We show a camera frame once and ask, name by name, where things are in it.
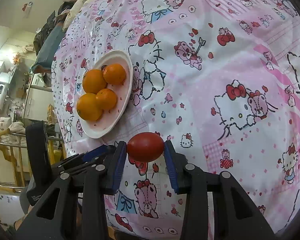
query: clothing pile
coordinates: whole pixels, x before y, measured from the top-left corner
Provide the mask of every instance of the clothing pile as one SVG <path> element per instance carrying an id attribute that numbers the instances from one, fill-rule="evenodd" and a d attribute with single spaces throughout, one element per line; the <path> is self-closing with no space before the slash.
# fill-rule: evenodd
<path id="1" fill-rule="evenodd" d="M 77 0 L 65 1 L 58 10 L 58 15 L 56 16 L 56 12 L 53 13 L 48 17 L 47 23 L 42 27 L 41 31 L 36 34 L 34 37 L 33 45 L 38 55 L 43 43 L 53 30 L 53 28 L 61 21 L 64 21 L 67 14 L 70 12 L 70 9 L 73 7 L 74 3 Z"/>

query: red bow print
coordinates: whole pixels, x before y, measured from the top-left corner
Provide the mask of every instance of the red bow print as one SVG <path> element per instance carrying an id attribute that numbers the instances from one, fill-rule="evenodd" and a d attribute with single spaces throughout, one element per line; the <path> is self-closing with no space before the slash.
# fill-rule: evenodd
<path id="1" fill-rule="evenodd" d="M 69 112 L 70 114 L 72 114 L 73 112 L 72 112 L 72 109 L 73 109 L 73 107 L 70 105 L 70 103 L 68 102 L 67 104 L 66 104 L 66 112 Z"/>
<path id="2" fill-rule="evenodd" d="M 137 188 L 142 188 L 142 187 L 148 187 L 150 185 L 149 179 L 146 180 L 138 180 L 137 182 Z"/>
<path id="3" fill-rule="evenodd" d="M 292 146 L 289 146 L 289 148 L 288 148 L 289 155 L 291 155 L 291 153 L 295 153 L 295 151 L 296 151 L 296 148 L 294 147 L 293 144 L 292 144 Z"/>
<path id="4" fill-rule="evenodd" d="M 140 36 L 138 45 L 139 45 L 139 47 L 142 47 L 145 44 L 148 44 L 148 43 L 152 44 L 153 42 L 154 42 L 154 33 L 150 32 L 148 35 L 142 34 Z"/>
<path id="5" fill-rule="evenodd" d="M 236 98 L 242 97 L 245 98 L 247 95 L 244 85 L 239 84 L 238 87 L 233 87 L 232 85 L 226 86 L 226 92 L 230 100 L 235 100 Z"/>
<path id="6" fill-rule="evenodd" d="M 182 117 L 179 116 L 179 118 L 176 119 L 176 123 L 179 124 L 179 123 L 181 123 L 181 122 L 182 122 Z"/>
<path id="7" fill-rule="evenodd" d="M 191 133 L 187 133 L 187 134 L 186 134 L 186 139 L 192 140 Z"/>
<path id="8" fill-rule="evenodd" d="M 80 67 L 81 67 L 81 68 L 85 68 L 86 66 L 87 66 L 87 60 L 84 58 L 84 59 L 82 60 L 82 62 L 81 62 Z"/>
<path id="9" fill-rule="evenodd" d="M 151 215 L 151 213 L 143 213 L 143 216 L 148 217 L 148 218 L 153 218 L 153 216 Z"/>
<path id="10" fill-rule="evenodd" d="M 111 27 L 119 27 L 119 23 L 113 22 L 113 23 L 111 23 Z"/>
<path id="11" fill-rule="evenodd" d="M 233 34 L 225 34 L 225 35 L 218 35 L 217 41 L 221 46 L 226 46 L 228 42 L 235 42 L 235 37 Z"/>
<path id="12" fill-rule="evenodd" d="M 260 96 L 261 94 L 260 94 L 260 92 L 259 92 L 259 90 L 256 90 L 255 92 L 250 92 L 249 93 L 249 97 L 251 97 L 251 98 L 254 98 L 254 97 L 257 97 L 257 96 Z"/>
<path id="13" fill-rule="evenodd" d="M 115 214 L 114 217 L 115 217 L 115 220 L 117 220 L 117 222 L 120 226 L 123 226 L 123 227 L 127 228 L 129 231 L 133 232 L 132 227 L 129 224 L 125 223 L 122 220 L 122 217 L 120 217 L 118 214 Z"/>
<path id="14" fill-rule="evenodd" d="M 130 162 L 130 164 L 134 164 L 136 166 L 136 168 L 139 171 L 139 175 L 143 176 L 147 173 L 148 170 L 148 163 L 142 163 L 142 162 L 137 162 L 135 160 L 133 160 L 132 158 L 130 158 L 130 156 L 128 156 L 128 160 Z"/>

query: white plate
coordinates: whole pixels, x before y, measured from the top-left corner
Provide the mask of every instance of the white plate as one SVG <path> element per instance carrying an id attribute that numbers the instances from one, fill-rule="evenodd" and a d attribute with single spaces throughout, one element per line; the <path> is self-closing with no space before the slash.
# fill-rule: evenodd
<path id="1" fill-rule="evenodd" d="M 103 111 L 102 117 L 96 122 L 85 121 L 80 118 L 83 131 L 91 138 L 100 138 L 110 132 L 115 124 L 119 121 L 130 99 L 133 79 L 133 66 L 129 55 L 122 50 L 112 50 L 103 55 L 93 66 L 93 69 L 101 69 L 103 65 L 110 65 L 113 63 L 119 63 L 122 65 L 126 71 L 127 77 L 123 85 L 107 85 L 107 88 L 113 90 L 118 96 L 118 101 L 115 108 L 111 109 L 110 111 Z"/>

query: black gripper frame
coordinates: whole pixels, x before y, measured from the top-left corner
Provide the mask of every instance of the black gripper frame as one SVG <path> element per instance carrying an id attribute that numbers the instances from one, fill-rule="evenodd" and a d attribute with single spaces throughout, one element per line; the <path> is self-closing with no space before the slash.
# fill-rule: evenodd
<path id="1" fill-rule="evenodd" d="M 113 149 L 93 158 L 91 151 L 54 164 L 52 173 L 57 173 L 57 178 L 29 212 L 14 239 L 76 239 L 78 193 L 83 192 L 82 239 L 108 240 L 104 194 L 114 195 L 120 186 L 126 143 L 121 141 Z"/>
<path id="2" fill-rule="evenodd" d="M 228 172 L 219 175 L 188 164 L 165 142 L 164 158 L 172 188 L 187 194 L 180 240 L 208 239 L 208 195 L 212 192 L 215 240 L 272 240 L 271 227 L 237 180 Z"/>

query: pink tablecloth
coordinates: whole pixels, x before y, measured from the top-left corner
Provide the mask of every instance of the pink tablecloth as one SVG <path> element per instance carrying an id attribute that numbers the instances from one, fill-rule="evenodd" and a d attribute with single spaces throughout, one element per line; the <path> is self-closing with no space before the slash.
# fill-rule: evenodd
<path id="1" fill-rule="evenodd" d="M 110 133 L 91 139 L 75 105 L 83 74 L 112 49 L 130 54 L 131 100 Z M 92 0 L 61 42 L 52 77 L 69 155 L 152 131 L 203 170 L 231 172 L 275 232 L 298 211 L 300 17 L 288 0 Z M 178 239 L 185 200 L 163 156 L 127 158 L 120 190 L 106 197 L 108 222 Z"/>

